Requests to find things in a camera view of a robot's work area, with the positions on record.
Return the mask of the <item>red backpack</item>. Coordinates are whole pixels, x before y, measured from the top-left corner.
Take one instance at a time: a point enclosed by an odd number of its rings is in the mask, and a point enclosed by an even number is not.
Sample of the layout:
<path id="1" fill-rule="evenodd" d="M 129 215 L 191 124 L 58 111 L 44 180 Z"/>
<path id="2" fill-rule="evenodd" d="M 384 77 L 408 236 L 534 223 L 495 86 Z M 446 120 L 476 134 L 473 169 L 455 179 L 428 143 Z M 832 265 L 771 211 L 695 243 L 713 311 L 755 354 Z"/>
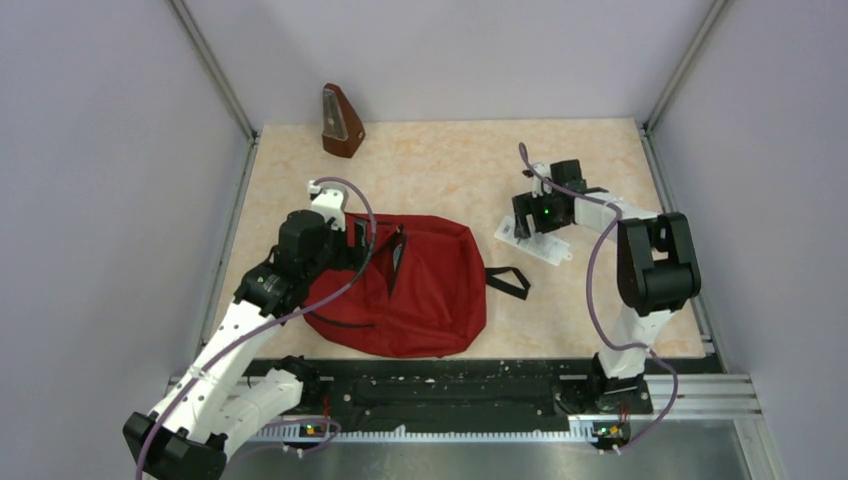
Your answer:
<path id="1" fill-rule="evenodd" d="M 328 270 L 304 319 L 325 339 L 391 358 L 444 357 L 469 348 L 487 323 L 487 290 L 519 300 L 531 284 L 516 267 L 488 267 L 470 227 L 431 215 L 379 214 L 374 254 L 359 279 Z"/>

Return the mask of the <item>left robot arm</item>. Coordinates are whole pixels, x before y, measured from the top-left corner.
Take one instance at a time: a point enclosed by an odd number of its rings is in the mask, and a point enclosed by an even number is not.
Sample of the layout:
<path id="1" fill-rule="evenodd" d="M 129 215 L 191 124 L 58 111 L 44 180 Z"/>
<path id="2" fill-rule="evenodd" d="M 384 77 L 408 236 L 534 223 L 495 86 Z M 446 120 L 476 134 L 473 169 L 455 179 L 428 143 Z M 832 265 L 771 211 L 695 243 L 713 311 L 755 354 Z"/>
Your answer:
<path id="1" fill-rule="evenodd" d="M 135 412 L 123 436 L 137 479 L 219 479 L 235 454 L 275 417 L 308 413 L 320 386 L 292 367 L 271 370 L 239 396 L 232 394 L 258 350 L 290 320 L 350 290 L 348 280 L 316 303 L 304 302 L 329 270 L 360 277 L 374 254 L 376 215 L 366 212 L 350 243 L 340 208 L 292 212 L 267 256 L 248 270 L 224 319 L 177 384 L 147 413 Z"/>

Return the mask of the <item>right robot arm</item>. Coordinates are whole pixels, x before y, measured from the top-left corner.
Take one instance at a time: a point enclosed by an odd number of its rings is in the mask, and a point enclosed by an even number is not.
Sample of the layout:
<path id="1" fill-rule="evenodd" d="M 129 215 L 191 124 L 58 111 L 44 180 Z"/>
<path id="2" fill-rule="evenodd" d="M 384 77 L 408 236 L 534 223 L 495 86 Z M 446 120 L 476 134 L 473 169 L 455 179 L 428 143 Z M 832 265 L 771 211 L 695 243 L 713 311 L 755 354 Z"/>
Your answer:
<path id="1" fill-rule="evenodd" d="M 512 199 L 514 236 L 527 240 L 576 225 L 598 233 L 587 266 L 594 275 L 603 243 L 616 246 L 616 285 L 623 302 L 612 333 L 593 359 L 586 385 L 589 404 L 612 412 L 638 392 L 645 361 L 665 324 L 701 291 L 701 275 L 688 218 L 658 213 L 590 188 L 578 160 L 526 162 L 530 192 Z"/>

